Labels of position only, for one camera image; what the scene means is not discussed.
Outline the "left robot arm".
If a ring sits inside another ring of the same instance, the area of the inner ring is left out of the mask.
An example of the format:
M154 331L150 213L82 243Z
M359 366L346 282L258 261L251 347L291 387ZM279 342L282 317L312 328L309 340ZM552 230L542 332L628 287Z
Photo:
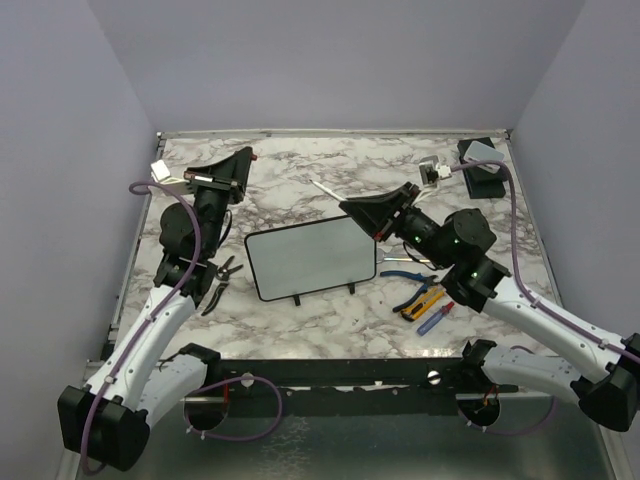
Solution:
M137 462L160 415L158 403L143 403L151 387L175 404L191 388L206 395L220 385L220 369L207 360L189 357L181 371L169 375L156 365L211 288L227 212L244 199L255 159L253 149L243 147L210 165L186 169L176 183L130 184L134 195L162 191L175 201L161 215L162 257L134 324L83 386L66 387L57 401L64 446L79 454L84 475L107 466L126 471Z

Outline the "white whiteboard marker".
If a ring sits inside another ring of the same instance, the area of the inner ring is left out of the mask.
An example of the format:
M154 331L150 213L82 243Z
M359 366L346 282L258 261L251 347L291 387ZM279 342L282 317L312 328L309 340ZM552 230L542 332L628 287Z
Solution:
M317 182L315 180L310 180L310 183L316 187L317 189L319 189L320 191L322 191L324 194L328 195L329 197L333 198L334 200L336 200L337 202L343 202L346 199L340 195L338 195L336 192L334 192L333 190L331 190L330 188L324 186L323 184L321 184L320 182Z

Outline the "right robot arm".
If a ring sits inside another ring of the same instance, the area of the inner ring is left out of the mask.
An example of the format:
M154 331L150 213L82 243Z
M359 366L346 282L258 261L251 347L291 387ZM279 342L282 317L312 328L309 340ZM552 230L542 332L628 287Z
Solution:
M396 236L445 270L440 283L455 303L516 327L556 355L519 354L478 341L465 350L461 383L472 391L493 383L544 392L577 405L603 427L628 431L639 409L638 335L624 338L546 302L514 268L489 258L497 237L479 210L458 210L438 224L415 206L418 193L407 183L342 200L339 207L374 241Z

